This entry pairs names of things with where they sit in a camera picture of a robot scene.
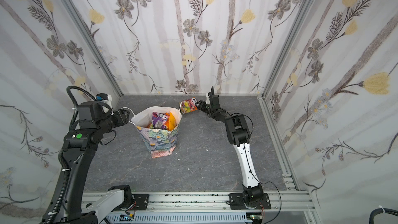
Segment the Fox's candy bag top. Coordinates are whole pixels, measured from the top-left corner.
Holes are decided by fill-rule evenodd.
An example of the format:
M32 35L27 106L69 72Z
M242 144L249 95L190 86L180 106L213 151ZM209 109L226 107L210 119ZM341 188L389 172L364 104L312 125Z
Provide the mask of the Fox's candy bag top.
M197 102L198 101L196 100L195 97L181 101L180 108L179 108L180 112L182 114L187 114L187 113L197 111L198 110L198 108L196 106Z

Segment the fox's candy bag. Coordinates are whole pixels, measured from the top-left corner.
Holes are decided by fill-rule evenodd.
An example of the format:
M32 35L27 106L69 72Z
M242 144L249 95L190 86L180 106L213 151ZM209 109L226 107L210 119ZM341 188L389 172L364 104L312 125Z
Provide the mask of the fox's candy bag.
M166 121L166 127L168 131L172 131L177 127L177 121L172 113L167 113L168 119Z
M197 111L198 110L198 108L196 106L197 102L198 101L196 100L195 97L181 101L180 108L179 108L180 112L182 114L187 114L187 113Z

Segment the purple snack packet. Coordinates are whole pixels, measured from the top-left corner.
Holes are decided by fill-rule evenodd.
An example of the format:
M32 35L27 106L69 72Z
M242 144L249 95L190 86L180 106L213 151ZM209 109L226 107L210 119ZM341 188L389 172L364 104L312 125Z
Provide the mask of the purple snack packet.
M168 130L169 129L169 113L153 112L151 115L151 129Z

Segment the white floral paper bag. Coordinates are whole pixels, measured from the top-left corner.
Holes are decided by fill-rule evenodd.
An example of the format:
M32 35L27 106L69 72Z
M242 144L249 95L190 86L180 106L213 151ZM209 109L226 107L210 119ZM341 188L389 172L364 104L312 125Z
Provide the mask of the white floral paper bag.
M152 106L136 114L128 107L123 108L128 109L132 113L129 123L133 124L139 132L152 158L165 157L173 153L177 145L179 124L182 119L180 109ZM151 115L153 112L172 113L177 121L177 127L172 131L151 129Z

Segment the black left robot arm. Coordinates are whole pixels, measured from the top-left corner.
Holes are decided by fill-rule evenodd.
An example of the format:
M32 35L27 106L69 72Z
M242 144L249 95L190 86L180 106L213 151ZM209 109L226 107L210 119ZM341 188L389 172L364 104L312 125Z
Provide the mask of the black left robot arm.
M99 224L118 207L130 206L129 186L113 186L105 196L82 207L83 193L91 162L105 134L129 122L130 112L114 111L108 94L93 96L78 86L68 86L74 105L69 131L58 153L61 171L50 204L42 216L43 224Z

